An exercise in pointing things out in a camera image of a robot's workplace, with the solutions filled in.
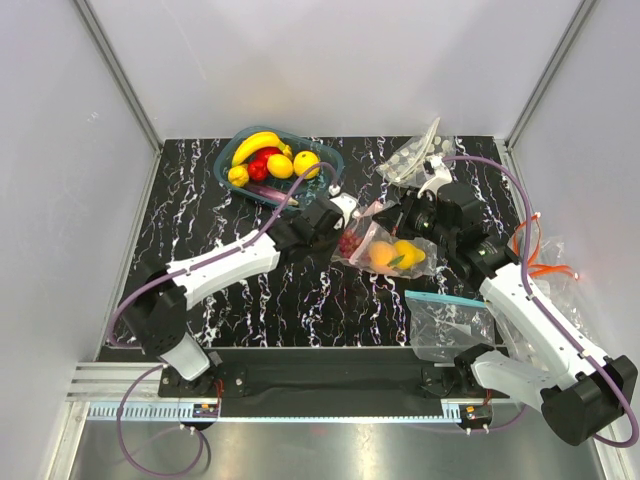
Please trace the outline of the pink zip top bag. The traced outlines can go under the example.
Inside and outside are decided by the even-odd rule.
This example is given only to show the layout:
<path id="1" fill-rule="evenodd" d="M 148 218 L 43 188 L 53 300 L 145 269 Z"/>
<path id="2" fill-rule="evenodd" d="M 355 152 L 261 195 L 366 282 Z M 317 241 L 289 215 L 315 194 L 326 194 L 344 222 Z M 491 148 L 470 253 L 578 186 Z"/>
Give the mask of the pink zip top bag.
<path id="1" fill-rule="evenodd" d="M 390 277 L 416 279 L 435 275 L 437 247 L 432 242 L 421 238 L 401 240 L 374 221 L 373 216 L 390 205 L 376 201 L 368 207 L 358 207 L 331 261 Z"/>

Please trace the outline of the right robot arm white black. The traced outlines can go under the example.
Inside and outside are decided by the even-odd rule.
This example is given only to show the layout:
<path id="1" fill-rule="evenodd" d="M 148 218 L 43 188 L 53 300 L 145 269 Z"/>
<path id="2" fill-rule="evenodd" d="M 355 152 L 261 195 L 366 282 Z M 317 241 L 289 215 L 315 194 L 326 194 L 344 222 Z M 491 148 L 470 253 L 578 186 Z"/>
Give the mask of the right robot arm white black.
<path id="1" fill-rule="evenodd" d="M 454 273 L 516 327 L 543 364 L 536 368 L 478 344 L 455 357 L 455 387 L 470 397 L 487 389 L 523 403 L 573 446 L 598 439 L 601 430 L 626 416 L 631 436 L 621 445 L 634 445 L 636 366 L 625 355 L 610 357 L 574 328 L 537 288 L 526 262 L 485 231 L 482 210 L 471 187 L 452 183 L 434 194 L 408 191 L 373 217 L 398 239 L 434 243 Z"/>

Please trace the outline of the purple grape bunch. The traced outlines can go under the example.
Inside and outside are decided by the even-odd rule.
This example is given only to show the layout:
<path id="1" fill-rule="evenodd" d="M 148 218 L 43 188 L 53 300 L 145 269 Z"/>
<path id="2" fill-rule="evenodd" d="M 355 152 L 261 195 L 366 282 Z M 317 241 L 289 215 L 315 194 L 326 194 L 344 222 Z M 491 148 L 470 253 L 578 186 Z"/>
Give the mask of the purple grape bunch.
<path id="1" fill-rule="evenodd" d="M 345 258 L 350 257 L 355 253 L 360 244 L 362 238 L 358 236 L 353 230 L 346 231 L 339 240 L 339 252 Z"/>

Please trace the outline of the teal plastic fruit tray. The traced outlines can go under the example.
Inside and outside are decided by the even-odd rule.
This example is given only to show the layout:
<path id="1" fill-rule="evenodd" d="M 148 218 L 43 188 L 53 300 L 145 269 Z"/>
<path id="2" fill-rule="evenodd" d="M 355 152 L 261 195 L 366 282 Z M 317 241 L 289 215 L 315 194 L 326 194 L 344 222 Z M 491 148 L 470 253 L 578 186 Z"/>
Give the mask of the teal plastic fruit tray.
<path id="1" fill-rule="evenodd" d="M 302 206 L 325 192 L 342 174 L 344 160 L 318 141 L 267 128 L 237 133 L 214 161 L 214 175 L 230 191 L 278 205 L 296 180 L 289 205 Z"/>

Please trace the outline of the orange peach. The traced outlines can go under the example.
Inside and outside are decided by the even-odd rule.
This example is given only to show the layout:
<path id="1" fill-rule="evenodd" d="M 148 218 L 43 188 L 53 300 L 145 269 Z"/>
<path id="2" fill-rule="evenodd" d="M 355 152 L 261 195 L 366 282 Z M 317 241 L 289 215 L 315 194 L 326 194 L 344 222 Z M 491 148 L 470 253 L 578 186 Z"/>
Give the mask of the orange peach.
<path id="1" fill-rule="evenodd" d="M 369 267 L 378 273 L 393 271 L 390 262 L 396 257 L 394 245 L 385 241 L 373 241 L 368 247 Z"/>

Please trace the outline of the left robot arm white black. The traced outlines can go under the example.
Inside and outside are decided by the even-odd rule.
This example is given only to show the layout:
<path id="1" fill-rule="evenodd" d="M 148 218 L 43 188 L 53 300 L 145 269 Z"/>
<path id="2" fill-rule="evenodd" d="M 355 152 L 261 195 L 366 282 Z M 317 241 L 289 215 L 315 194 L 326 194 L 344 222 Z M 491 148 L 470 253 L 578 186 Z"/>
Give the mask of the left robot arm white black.
<path id="1" fill-rule="evenodd" d="M 215 386 L 216 372 L 187 332 L 187 312 L 242 280 L 312 257 L 330 259 L 356 206 L 348 194 L 316 198 L 231 244 L 169 263 L 123 301 L 116 316 L 124 319 L 144 354 L 177 371 L 193 395 L 206 395 Z"/>

